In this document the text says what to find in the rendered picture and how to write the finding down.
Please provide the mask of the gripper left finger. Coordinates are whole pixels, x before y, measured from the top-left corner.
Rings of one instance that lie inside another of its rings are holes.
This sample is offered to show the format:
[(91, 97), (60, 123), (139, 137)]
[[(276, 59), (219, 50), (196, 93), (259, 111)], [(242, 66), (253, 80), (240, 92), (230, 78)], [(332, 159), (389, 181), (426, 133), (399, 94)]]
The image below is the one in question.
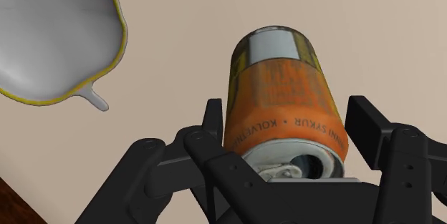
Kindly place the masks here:
[(174, 193), (191, 190), (208, 224), (269, 224), (269, 186), (222, 141), (222, 101), (210, 99), (200, 126), (180, 130), (169, 145), (131, 144), (75, 224), (156, 224)]

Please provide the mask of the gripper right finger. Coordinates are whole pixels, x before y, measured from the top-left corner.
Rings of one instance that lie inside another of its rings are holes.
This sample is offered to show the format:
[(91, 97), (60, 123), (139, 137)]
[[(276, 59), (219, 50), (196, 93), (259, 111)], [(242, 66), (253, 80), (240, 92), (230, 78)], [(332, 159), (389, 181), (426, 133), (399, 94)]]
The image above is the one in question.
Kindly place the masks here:
[(433, 198), (447, 207), (447, 144), (390, 122), (360, 95), (348, 99), (345, 130), (370, 169), (382, 173), (373, 224), (447, 224), (432, 214)]

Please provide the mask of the white bowl with yellow rim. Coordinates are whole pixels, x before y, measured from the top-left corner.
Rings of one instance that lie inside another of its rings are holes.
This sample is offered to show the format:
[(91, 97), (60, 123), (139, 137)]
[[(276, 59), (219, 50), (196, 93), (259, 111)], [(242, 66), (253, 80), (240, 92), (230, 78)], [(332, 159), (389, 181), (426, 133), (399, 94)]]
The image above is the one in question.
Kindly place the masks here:
[(92, 86), (127, 40), (119, 0), (0, 0), (0, 94), (34, 106), (80, 96), (106, 111)]

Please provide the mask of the orange drink can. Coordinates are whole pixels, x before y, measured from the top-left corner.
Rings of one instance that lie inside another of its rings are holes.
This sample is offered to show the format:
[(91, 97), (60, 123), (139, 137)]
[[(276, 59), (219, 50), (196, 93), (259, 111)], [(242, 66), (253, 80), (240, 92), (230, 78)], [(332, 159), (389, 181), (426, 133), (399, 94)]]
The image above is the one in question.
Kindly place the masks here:
[(344, 176), (347, 133), (301, 32), (266, 26), (236, 45), (223, 146), (268, 182)]

